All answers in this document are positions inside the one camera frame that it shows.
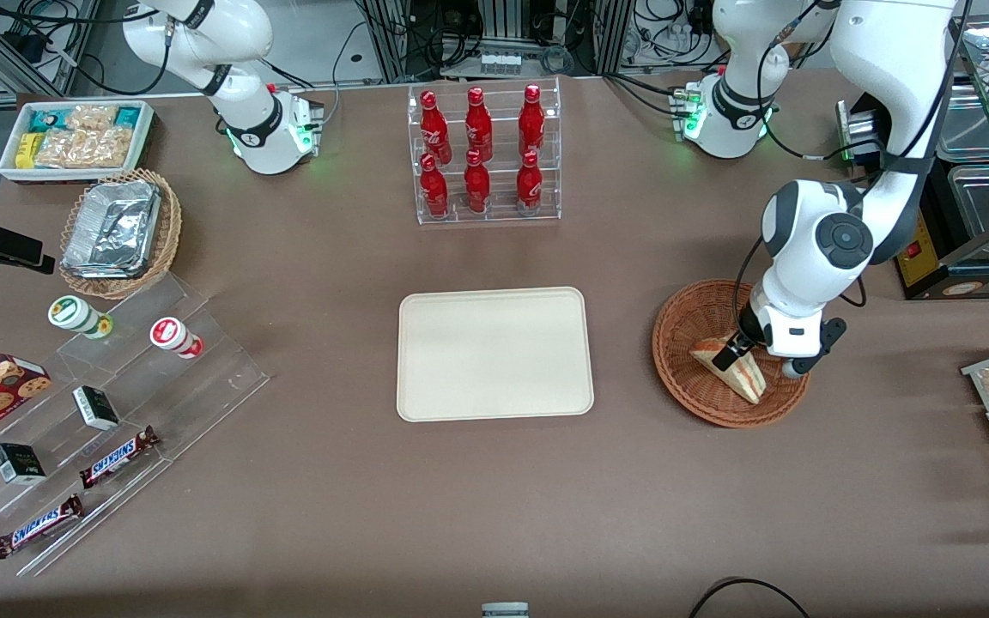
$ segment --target brown tabletop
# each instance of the brown tabletop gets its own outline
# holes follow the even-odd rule
[[[875,267],[866,308],[829,308],[849,331],[797,410],[707,425],[657,379],[656,311],[735,275],[781,184],[841,172],[768,142],[714,160],[609,83],[561,83],[564,219],[494,230],[417,226],[405,88],[346,91],[323,155],[277,177],[232,156],[204,98],[154,99],[150,167],[185,217],[173,270],[275,378],[43,575],[0,564],[0,615],[654,617],[733,575],[813,615],[989,615],[989,426],[958,372],[989,356],[989,301],[906,302]],[[797,71],[774,126],[827,152],[855,97]],[[3,183],[0,224],[56,247],[78,192]],[[403,297],[561,285],[586,297],[589,414],[397,417]],[[0,352],[65,341],[44,318],[65,292],[0,266]],[[741,611],[790,610],[730,590],[702,615]]]

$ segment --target clear acrylic shelf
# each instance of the clear acrylic shelf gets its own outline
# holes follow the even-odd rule
[[[79,495],[86,513],[0,560],[19,576],[44,571],[268,382],[205,310],[204,298],[173,275],[124,299],[109,314],[113,333],[97,341],[72,337],[44,361],[54,380],[50,390],[0,423],[0,442],[32,446],[48,475],[33,486],[10,485],[0,476],[0,536],[71,494]],[[203,354],[184,360],[150,344],[148,329],[164,316],[184,321],[204,339]],[[121,418],[117,429],[99,431],[82,422],[71,392],[83,384],[106,392]],[[161,439],[158,445],[94,488],[82,488],[80,470],[148,425]]]
[[[544,108],[544,146],[537,162],[544,181],[541,183],[541,208],[536,215],[522,216],[518,212],[518,170],[521,154],[518,151],[518,114],[525,103],[525,86],[536,83],[541,87],[541,106]],[[467,89],[470,83],[437,82],[411,86],[408,97],[408,136],[411,148],[411,173],[415,177],[415,204],[420,224],[427,223],[501,223],[528,222],[560,219],[561,203],[561,99],[558,79],[531,79],[530,81],[482,82],[483,98],[491,113],[494,126],[494,158],[487,161],[491,177],[490,206],[486,215],[476,215],[468,208],[467,191],[464,188],[464,170],[468,152],[467,134],[464,133],[464,117],[468,113]],[[422,106],[417,102],[419,94],[432,90],[437,95],[437,106],[448,123],[448,142],[452,146],[452,160],[444,165],[448,183],[448,216],[434,219],[429,216],[422,198],[419,177],[422,168],[419,157],[425,152],[422,141]]]

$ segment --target snickers bar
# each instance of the snickers bar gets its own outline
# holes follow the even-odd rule
[[[125,466],[134,457],[148,450],[150,446],[157,442],[158,437],[155,435],[155,430],[148,425],[148,429],[144,429],[140,433],[133,435],[132,439],[129,439],[129,441],[113,451],[113,453],[107,454],[98,463],[80,472],[79,476],[82,477],[82,487],[86,489],[93,488],[101,477],[109,476],[115,470],[120,470],[122,466]]]
[[[56,525],[77,517],[82,517],[82,501],[79,500],[78,495],[72,494],[62,505],[15,530],[13,535],[0,536],[0,560],[20,550],[22,545],[32,541],[35,537],[44,535]]]

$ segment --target red bottle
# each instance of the red bottle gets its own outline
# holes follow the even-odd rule
[[[483,104],[483,89],[468,88],[468,116],[464,118],[468,131],[468,148],[479,151],[483,161],[495,156],[495,136],[491,129],[491,112]]]
[[[544,176],[537,169],[537,151],[526,152],[521,157],[518,170],[518,214],[533,216],[541,208],[541,183]]]
[[[491,197],[491,176],[483,167],[483,157],[478,149],[468,151],[468,168],[464,171],[464,186],[468,188],[468,208],[476,215],[487,212]]]
[[[522,156],[530,148],[539,152],[544,145],[544,109],[541,108],[541,87],[525,86],[525,105],[518,116],[518,151]]]
[[[437,161],[430,153],[422,153],[420,158],[422,175],[419,184],[422,185],[422,196],[427,203],[429,216],[434,219],[444,219],[448,216],[448,186],[445,177],[437,169]]]
[[[448,161],[452,161],[452,146],[448,145],[448,123],[437,109],[437,97],[427,90],[420,95],[419,101],[422,101],[422,140],[427,145],[427,152],[437,157],[437,163],[448,165]]]

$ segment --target brown wicker basket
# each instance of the brown wicker basket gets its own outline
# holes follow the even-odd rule
[[[162,191],[162,201],[158,211],[160,219],[155,226],[155,242],[152,245],[152,261],[148,271],[138,279],[83,279],[67,274],[63,269],[63,262],[60,261],[59,274],[63,275],[67,285],[79,294],[121,300],[138,289],[158,282],[162,275],[170,270],[173,255],[178,251],[178,235],[181,234],[181,204],[178,203],[178,196],[173,193],[170,184],[162,176],[148,169],[133,169],[132,172],[118,173],[110,176],[109,179],[99,180],[98,183],[130,183],[132,180],[147,180],[160,187]],[[67,251],[67,241],[70,241],[71,231],[75,228],[75,219],[78,218],[79,207],[82,206],[82,199],[85,196],[86,191],[75,200],[75,207],[67,216],[67,226],[60,235],[60,255],[63,255],[63,251]]]
[[[731,315],[731,293],[735,282],[707,279],[684,287],[659,310],[651,348],[655,368],[667,391],[686,410],[723,427],[758,427],[780,420],[792,411],[808,390],[808,375],[789,379],[781,374],[784,360],[770,356],[764,348],[753,355],[766,379],[761,403],[742,399],[723,380],[712,375],[689,354],[698,341],[730,337],[735,331]],[[738,304],[745,304],[750,285],[738,289]]]

